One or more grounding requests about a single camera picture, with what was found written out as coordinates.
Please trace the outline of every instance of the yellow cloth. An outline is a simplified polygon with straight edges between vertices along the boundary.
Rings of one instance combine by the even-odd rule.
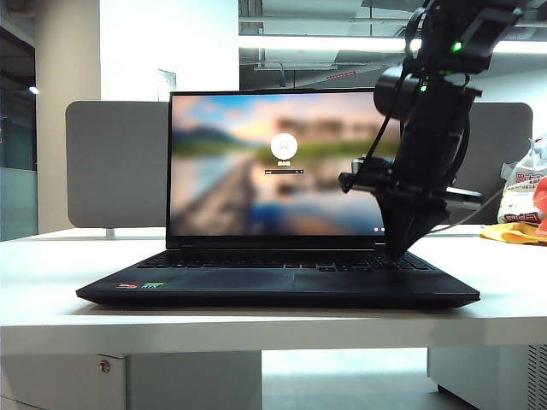
[[[547,237],[537,237],[534,235],[536,229],[538,229],[537,226],[525,222],[511,222],[509,224],[486,226],[479,235],[480,237],[509,243],[547,244]]]

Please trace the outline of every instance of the laptop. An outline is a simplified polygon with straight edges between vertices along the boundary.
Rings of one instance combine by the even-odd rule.
[[[166,250],[76,291],[126,306],[456,308],[479,292],[389,261],[378,205],[338,175],[383,117],[373,89],[173,92]],[[393,121],[377,148],[393,157]]]

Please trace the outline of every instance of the white desk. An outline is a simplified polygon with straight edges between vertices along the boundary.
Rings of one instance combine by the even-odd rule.
[[[4,356],[260,352],[271,349],[547,343],[547,248],[468,235],[421,239],[412,252],[481,292],[449,312],[322,309],[123,311],[74,291],[163,250],[163,229],[73,229],[0,244]]]

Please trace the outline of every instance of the red object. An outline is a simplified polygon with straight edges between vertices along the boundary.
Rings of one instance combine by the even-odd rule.
[[[547,177],[539,180],[536,190],[533,192],[533,204],[544,214],[547,214]],[[539,224],[535,231],[537,237],[547,237],[547,220]]]
[[[536,190],[533,192],[533,204],[544,214],[547,214],[547,177],[539,180]]]
[[[136,288],[138,288],[138,284],[136,284],[134,282],[129,282],[129,283],[120,282],[120,284],[118,286],[116,286],[116,288],[118,288],[118,289],[136,289]]]
[[[353,75],[353,74],[356,74],[356,72],[355,71],[348,71],[347,73],[339,73],[339,74],[329,75],[328,77],[326,77],[326,79],[339,79],[341,77],[347,77],[348,75]]]

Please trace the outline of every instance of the black robotic arm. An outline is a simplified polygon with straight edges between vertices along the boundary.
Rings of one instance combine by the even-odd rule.
[[[495,45],[523,15],[523,0],[432,0],[415,11],[405,32],[403,65],[385,71],[374,89],[385,115],[368,153],[338,177],[344,192],[370,191],[384,220],[387,252],[398,258],[448,217],[447,202],[472,202],[451,189],[468,146],[469,111],[480,91],[469,74],[488,69]],[[421,47],[410,49],[419,23]],[[448,77],[463,74],[463,84]],[[373,156],[388,120],[404,124],[393,162]]]

